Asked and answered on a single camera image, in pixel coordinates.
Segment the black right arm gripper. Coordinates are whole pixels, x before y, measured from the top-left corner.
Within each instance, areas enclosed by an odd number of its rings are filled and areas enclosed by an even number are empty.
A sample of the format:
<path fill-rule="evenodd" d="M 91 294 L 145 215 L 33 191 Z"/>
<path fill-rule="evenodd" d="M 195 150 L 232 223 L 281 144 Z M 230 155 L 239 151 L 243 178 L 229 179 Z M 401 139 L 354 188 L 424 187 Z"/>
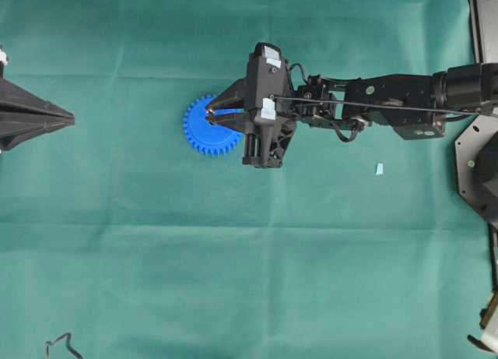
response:
<path fill-rule="evenodd" d="M 258 133 L 272 126 L 277 133 L 293 133 L 296 122 L 286 113 L 289 103 L 277 97 L 291 97 L 288 61 L 274 44 L 259 42 L 249 56 L 245 79 L 237 79 L 207 105 L 207 121 L 239 133 Z M 245 113 L 214 114 L 240 109 Z"/>

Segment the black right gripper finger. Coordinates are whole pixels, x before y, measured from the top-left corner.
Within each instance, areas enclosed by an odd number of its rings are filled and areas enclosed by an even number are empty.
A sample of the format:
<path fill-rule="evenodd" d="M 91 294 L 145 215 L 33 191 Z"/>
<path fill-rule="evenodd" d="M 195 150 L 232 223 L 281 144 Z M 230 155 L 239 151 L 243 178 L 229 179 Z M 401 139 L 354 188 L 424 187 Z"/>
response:
<path fill-rule="evenodd" d="M 1 78 L 1 110 L 74 119 L 74 114 Z"/>

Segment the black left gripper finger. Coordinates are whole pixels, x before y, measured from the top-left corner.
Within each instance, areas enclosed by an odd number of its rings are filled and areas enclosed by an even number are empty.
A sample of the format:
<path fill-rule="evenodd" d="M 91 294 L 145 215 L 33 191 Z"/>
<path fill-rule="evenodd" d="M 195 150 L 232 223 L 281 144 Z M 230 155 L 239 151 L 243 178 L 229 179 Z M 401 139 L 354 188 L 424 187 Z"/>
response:
<path fill-rule="evenodd" d="M 29 139 L 75 124 L 74 118 L 51 116 L 36 118 L 34 120 L 26 117 L 1 120 L 1 149 L 11 150 Z"/>

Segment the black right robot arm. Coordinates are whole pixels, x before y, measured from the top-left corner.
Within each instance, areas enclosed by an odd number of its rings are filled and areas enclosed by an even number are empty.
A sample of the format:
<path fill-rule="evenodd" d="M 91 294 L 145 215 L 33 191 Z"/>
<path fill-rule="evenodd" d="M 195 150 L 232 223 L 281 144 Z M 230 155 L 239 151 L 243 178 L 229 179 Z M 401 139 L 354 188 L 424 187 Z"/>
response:
<path fill-rule="evenodd" d="M 331 129 L 345 143 L 374 123 L 392 127 L 406 140 L 433 139 L 444 135 L 448 122 L 491 116 L 497 106 L 494 63 L 431 76 L 304 76 L 300 86 L 293 84 L 292 72 L 278 47 L 256 44 L 244 77 L 188 108 L 183 123 L 188 141 L 203 153 L 219 155 L 244 139 L 246 164 L 278 167 L 298 122 Z"/>

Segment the black opposite robot arm base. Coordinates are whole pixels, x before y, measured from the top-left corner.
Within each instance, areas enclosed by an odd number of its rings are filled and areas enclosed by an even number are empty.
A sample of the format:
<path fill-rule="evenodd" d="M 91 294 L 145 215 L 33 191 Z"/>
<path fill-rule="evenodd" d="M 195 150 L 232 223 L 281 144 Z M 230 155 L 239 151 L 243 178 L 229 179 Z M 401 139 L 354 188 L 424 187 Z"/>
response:
<path fill-rule="evenodd" d="M 497 119 L 478 116 L 454 143 L 460 196 L 497 226 Z"/>

